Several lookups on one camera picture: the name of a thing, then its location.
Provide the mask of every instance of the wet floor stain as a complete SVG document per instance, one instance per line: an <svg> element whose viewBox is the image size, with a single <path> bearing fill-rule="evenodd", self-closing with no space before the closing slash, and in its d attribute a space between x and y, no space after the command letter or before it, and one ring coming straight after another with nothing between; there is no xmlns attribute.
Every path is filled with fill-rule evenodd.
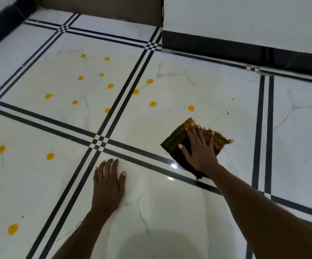
<svg viewBox="0 0 312 259"><path fill-rule="evenodd" d="M51 160L51 159L53 159L53 158L54 158L54 156L55 156L55 154L54 154L54 153L49 153L49 154L47 154L47 160Z"/></svg>
<svg viewBox="0 0 312 259"><path fill-rule="evenodd" d="M14 235L16 233L16 231L18 230L18 227L19 225L17 225L16 223L15 224L12 224L8 230L7 230L7 234L8 235Z"/></svg>
<svg viewBox="0 0 312 259"><path fill-rule="evenodd" d="M0 154L2 154L6 150L6 146L0 146Z"/></svg>

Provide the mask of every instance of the white tile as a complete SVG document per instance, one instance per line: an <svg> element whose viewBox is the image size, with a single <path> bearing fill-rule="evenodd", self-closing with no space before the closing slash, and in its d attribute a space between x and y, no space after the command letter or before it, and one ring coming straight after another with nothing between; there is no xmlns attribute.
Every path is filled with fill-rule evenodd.
<svg viewBox="0 0 312 259"><path fill-rule="evenodd" d="M110 138L169 158L160 144L192 117L235 140L218 159L250 184L259 79L254 72L155 52Z"/></svg>
<svg viewBox="0 0 312 259"><path fill-rule="evenodd" d="M22 24L0 42L0 86L54 33Z"/></svg>
<svg viewBox="0 0 312 259"><path fill-rule="evenodd" d="M73 13L57 11L52 9L40 9L29 18L56 24L64 24Z"/></svg>
<svg viewBox="0 0 312 259"><path fill-rule="evenodd" d="M96 133L142 51L63 34L3 101Z"/></svg>
<svg viewBox="0 0 312 259"><path fill-rule="evenodd" d="M312 208L312 83L275 77L271 194Z"/></svg>
<svg viewBox="0 0 312 259"><path fill-rule="evenodd" d="M113 19L81 15L72 27L91 30L101 33L113 34L142 41L149 41L154 33L155 26L130 23Z"/></svg>
<svg viewBox="0 0 312 259"><path fill-rule="evenodd" d="M25 258L87 147L0 116L0 258ZM47 160L49 153L54 158ZM8 228L18 224L14 235Z"/></svg>
<svg viewBox="0 0 312 259"><path fill-rule="evenodd" d="M94 167L111 156L101 153ZM105 224L92 258L242 258L246 241L222 196L120 160L127 171L120 209ZM92 173L47 258L91 207Z"/></svg>

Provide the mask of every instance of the hand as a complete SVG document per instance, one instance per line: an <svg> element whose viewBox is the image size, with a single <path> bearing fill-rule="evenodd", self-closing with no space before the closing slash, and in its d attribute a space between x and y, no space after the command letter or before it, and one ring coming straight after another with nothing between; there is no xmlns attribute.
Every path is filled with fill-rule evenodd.
<svg viewBox="0 0 312 259"><path fill-rule="evenodd" d="M179 148L193 168L209 176L210 171L219 165L214 152L214 134L211 135L209 145L206 145L200 125L197 125L197 129L198 133L193 123L191 124L191 131L185 129L191 142L192 156L182 144L179 144Z"/></svg>
<svg viewBox="0 0 312 259"><path fill-rule="evenodd" d="M109 159L107 162L103 161L99 167L96 167L93 176L94 186L91 210L102 214L107 219L119 207L125 194L126 171L120 174L118 180L119 159L113 162L110 172L112 162L113 159Z"/></svg>

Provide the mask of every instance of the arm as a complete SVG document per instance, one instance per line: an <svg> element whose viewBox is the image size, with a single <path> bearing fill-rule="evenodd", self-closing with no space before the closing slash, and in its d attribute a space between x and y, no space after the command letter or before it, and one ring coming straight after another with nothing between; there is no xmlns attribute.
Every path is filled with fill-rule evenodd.
<svg viewBox="0 0 312 259"><path fill-rule="evenodd" d="M66 240L53 259L89 259L105 222L119 207L125 193L126 171L117 176L119 160L103 161L96 167L93 182L92 207L81 225Z"/></svg>
<svg viewBox="0 0 312 259"><path fill-rule="evenodd" d="M192 156L179 148L219 188L256 258L312 258L312 228L228 172L217 161L213 135L208 146L199 125L197 130L193 124L186 130Z"/></svg>

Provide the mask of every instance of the floor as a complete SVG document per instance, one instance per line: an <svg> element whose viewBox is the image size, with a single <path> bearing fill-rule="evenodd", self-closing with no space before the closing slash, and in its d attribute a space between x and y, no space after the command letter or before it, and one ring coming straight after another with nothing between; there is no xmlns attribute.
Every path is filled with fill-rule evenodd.
<svg viewBox="0 0 312 259"><path fill-rule="evenodd" d="M92 258L253 258L224 198L160 144L192 117L230 172L312 226L312 81L162 51L161 29L38 11L0 43L0 258L51 258L119 158Z"/></svg>

